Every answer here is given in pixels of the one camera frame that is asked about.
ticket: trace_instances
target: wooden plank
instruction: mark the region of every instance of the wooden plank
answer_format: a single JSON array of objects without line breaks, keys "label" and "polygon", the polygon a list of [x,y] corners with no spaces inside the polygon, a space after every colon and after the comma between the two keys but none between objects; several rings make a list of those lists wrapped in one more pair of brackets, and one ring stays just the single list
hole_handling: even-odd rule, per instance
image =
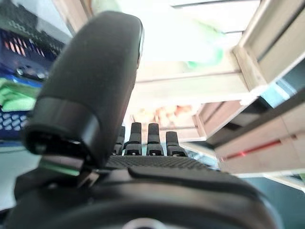
[{"label": "wooden plank", "polygon": [[292,142],[219,162],[218,165],[222,171],[233,174],[270,173],[305,168]]},{"label": "wooden plank", "polygon": [[259,96],[268,88],[268,84],[263,77],[257,59],[243,47],[236,46],[234,49],[239,66],[242,70],[244,79],[249,91],[254,96]]},{"label": "wooden plank", "polygon": [[241,150],[261,146],[264,143],[272,142],[287,135],[289,133],[286,126],[279,117],[216,148],[215,152],[221,157],[228,156]]},{"label": "wooden plank", "polygon": [[88,21],[88,16],[80,0],[53,0],[62,19],[77,32]]},{"label": "wooden plank", "polygon": [[264,12],[259,16],[259,21],[245,44],[250,47],[257,59],[272,46],[304,3],[305,0],[268,0],[261,3],[257,14],[262,9]]},{"label": "wooden plank", "polygon": [[130,109],[240,100],[251,96],[241,73],[136,83]]},{"label": "wooden plank", "polygon": [[220,63],[212,66],[190,69],[183,61],[149,61],[142,59],[137,71],[136,82],[152,82],[155,80],[179,79],[202,75],[239,72],[240,67],[235,55],[225,51]]},{"label": "wooden plank", "polygon": [[259,62],[267,83],[272,83],[294,68],[305,57],[305,10]]},{"label": "wooden plank", "polygon": [[291,177],[275,177],[272,175],[264,175],[264,177],[273,180],[275,182],[281,183],[283,185],[287,185],[305,192],[305,184],[300,180]]},{"label": "wooden plank", "polygon": [[211,118],[221,105],[222,102],[205,104],[203,110],[198,114],[202,123],[205,123],[209,118]]},{"label": "wooden plank", "polygon": [[213,114],[213,116],[204,123],[207,136],[211,136],[230,120],[239,114],[239,110],[243,108],[240,101],[224,102],[222,106]]}]

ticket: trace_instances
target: black robotic finger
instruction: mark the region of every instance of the black robotic finger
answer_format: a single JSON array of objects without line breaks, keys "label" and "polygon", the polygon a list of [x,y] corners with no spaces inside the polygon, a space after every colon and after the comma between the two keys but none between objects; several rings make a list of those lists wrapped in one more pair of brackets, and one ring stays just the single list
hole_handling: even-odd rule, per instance
[{"label": "black robotic finger", "polygon": [[159,125],[150,123],[147,136],[147,156],[164,156],[163,148],[160,145]]},{"label": "black robotic finger", "polygon": [[124,140],[125,140],[125,127],[121,127],[120,134],[118,136],[118,139],[116,140],[116,143],[114,145],[114,149],[112,151],[112,155],[122,155],[123,152],[123,146],[124,146]]},{"label": "black robotic finger", "polygon": [[179,146],[177,132],[166,132],[167,156],[187,156],[185,150]]},{"label": "black robotic finger", "polygon": [[125,143],[126,156],[141,156],[142,155],[142,124],[132,123],[130,138]]}]

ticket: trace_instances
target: green cloth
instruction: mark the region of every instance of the green cloth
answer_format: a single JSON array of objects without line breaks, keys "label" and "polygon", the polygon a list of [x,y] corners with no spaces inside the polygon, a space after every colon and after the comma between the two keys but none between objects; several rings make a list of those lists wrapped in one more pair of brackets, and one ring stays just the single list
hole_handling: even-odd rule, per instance
[{"label": "green cloth", "polygon": [[39,88],[0,78],[0,105],[2,111],[28,111],[33,109]]}]

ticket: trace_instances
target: robotic hand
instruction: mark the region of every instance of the robotic hand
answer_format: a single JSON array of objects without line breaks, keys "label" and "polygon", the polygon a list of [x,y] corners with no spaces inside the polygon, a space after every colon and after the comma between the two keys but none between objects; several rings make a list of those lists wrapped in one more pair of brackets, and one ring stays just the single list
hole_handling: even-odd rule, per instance
[{"label": "robotic hand", "polygon": [[4,228],[282,228],[261,193],[188,158],[176,133],[166,135],[167,156],[157,124],[146,156],[141,124],[123,144],[142,40],[138,18],[104,12],[65,48],[22,133],[40,165],[17,178]]}]

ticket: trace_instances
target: blue crate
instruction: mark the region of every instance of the blue crate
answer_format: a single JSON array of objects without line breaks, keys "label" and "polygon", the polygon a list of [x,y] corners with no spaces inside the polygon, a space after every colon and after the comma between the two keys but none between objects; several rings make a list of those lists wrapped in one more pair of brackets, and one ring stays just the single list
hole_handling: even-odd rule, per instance
[{"label": "blue crate", "polygon": [[0,111],[0,139],[19,140],[20,130],[26,123],[28,111]]}]

